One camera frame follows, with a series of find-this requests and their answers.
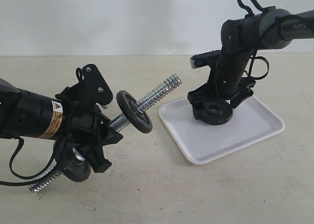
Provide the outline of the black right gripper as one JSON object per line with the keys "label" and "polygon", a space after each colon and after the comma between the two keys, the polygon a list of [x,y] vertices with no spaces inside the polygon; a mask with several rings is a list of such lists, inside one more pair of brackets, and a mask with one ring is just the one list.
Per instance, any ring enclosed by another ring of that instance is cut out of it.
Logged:
{"label": "black right gripper", "polygon": [[[253,96],[252,88],[255,80],[252,77],[242,77],[239,81],[217,81],[218,95],[222,100],[230,100],[233,109],[237,108],[243,101]],[[196,120],[208,120],[209,114],[205,109],[204,100],[218,99],[215,85],[208,80],[199,88],[188,92],[187,99],[192,105],[193,116]]]}

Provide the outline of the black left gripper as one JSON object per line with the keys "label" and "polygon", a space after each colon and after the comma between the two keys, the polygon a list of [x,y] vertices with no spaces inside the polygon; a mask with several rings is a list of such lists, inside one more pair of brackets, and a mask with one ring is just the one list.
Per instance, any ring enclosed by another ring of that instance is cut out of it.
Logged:
{"label": "black left gripper", "polygon": [[104,173],[112,162],[105,158],[103,146],[117,144],[123,136],[110,127],[111,119],[102,113],[83,86],[67,86],[55,96],[62,103],[63,117],[54,139],[80,144],[80,154],[93,171]]}

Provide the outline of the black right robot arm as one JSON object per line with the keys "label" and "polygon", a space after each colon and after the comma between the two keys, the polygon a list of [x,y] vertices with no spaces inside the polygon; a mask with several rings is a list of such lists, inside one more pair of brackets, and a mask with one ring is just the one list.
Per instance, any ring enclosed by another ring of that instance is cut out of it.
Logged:
{"label": "black right robot arm", "polygon": [[254,94],[252,88],[258,78],[245,68],[256,59],[269,63],[257,52],[283,49],[293,39],[313,36],[312,10],[291,14],[284,9],[273,9],[227,20],[221,28],[221,49],[190,58],[193,69],[210,67],[207,82],[187,94],[194,118],[210,125],[227,123],[233,110]]}

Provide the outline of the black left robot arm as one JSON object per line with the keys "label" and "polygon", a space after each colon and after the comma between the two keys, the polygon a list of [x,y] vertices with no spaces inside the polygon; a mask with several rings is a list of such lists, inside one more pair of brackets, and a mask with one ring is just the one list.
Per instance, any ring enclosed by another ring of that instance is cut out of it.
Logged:
{"label": "black left robot arm", "polygon": [[110,166],[103,147],[116,144],[122,135],[109,126],[100,109],[113,95],[104,80],[87,79],[66,87],[54,98],[0,84],[0,136],[52,140],[52,158],[57,170],[78,180],[91,172],[102,173]]}

